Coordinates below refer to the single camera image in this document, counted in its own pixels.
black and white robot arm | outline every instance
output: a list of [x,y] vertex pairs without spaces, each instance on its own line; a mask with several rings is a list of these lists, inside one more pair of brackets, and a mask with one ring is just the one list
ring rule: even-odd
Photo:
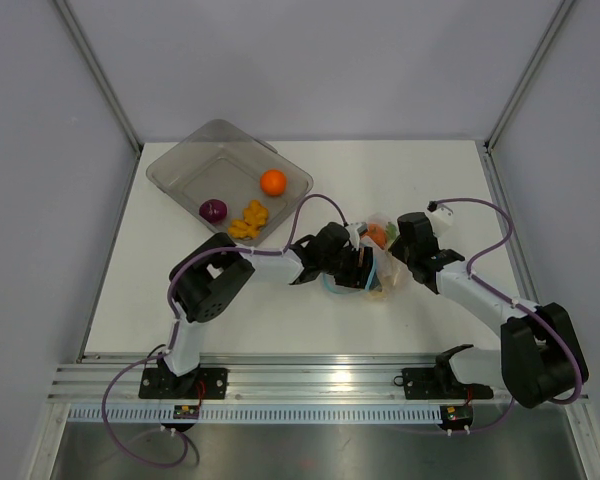
[[[562,349],[532,318],[515,308],[516,303],[540,315],[560,335],[577,360],[582,382],[586,381],[587,366],[567,312],[556,304],[542,307],[507,295],[514,299],[512,304],[476,283],[467,273],[462,255],[439,247],[438,237],[449,226],[451,211],[442,206],[430,210],[398,219],[400,236],[390,249],[392,255],[407,265],[418,283],[462,305],[501,339],[500,351],[461,345],[440,354],[435,377],[442,391],[472,384],[506,388],[519,403],[531,408],[574,388],[574,369]],[[180,272],[205,251],[236,247],[226,234],[211,237],[171,272],[170,279],[180,272],[173,296],[179,320],[164,357],[165,374],[177,381],[195,372],[206,324],[220,315],[252,278],[296,285],[313,281],[324,272],[333,275],[338,285],[364,288],[373,251],[356,248],[354,236],[355,226],[330,223],[285,252],[214,253]]]

gray wall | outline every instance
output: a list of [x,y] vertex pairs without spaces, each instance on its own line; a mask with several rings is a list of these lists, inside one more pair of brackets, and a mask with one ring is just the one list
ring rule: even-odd
[[540,294],[574,320],[600,417],[600,0],[576,7],[496,160]]
[[0,480],[75,359],[133,155],[45,0],[0,0]]
[[484,139],[558,0],[72,0],[144,141]]

transparent storage box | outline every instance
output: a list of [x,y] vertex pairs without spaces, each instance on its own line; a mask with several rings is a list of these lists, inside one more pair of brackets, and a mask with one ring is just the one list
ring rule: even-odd
[[[260,177],[276,169],[287,177],[284,193],[265,194]],[[242,210],[258,200],[269,210],[267,224],[257,238],[236,240],[259,245],[311,191],[313,179],[264,142],[256,140],[225,120],[212,120],[158,158],[147,168],[147,177],[212,232],[227,232],[234,219],[243,219]],[[200,205],[210,199],[222,200],[229,213],[222,222],[211,224],[200,217]]]

gray floor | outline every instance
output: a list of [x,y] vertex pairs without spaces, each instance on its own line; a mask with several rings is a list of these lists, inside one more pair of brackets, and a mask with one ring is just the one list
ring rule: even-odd
[[[476,409],[477,424],[497,415]],[[151,425],[115,425],[129,440]],[[115,448],[100,424],[68,424],[54,480],[91,479],[584,479],[566,416],[557,407],[516,411],[500,428],[470,437],[423,435],[437,427],[358,425],[196,425],[200,451],[171,470],[138,465]],[[178,457],[181,443],[158,434],[132,450],[155,461]]]

purple onion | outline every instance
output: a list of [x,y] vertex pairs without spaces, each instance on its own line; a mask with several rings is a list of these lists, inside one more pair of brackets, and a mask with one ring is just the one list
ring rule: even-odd
[[207,200],[200,205],[200,210],[198,210],[198,213],[202,218],[211,224],[219,223],[227,218],[227,204],[222,200],[212,198],[211,200]]

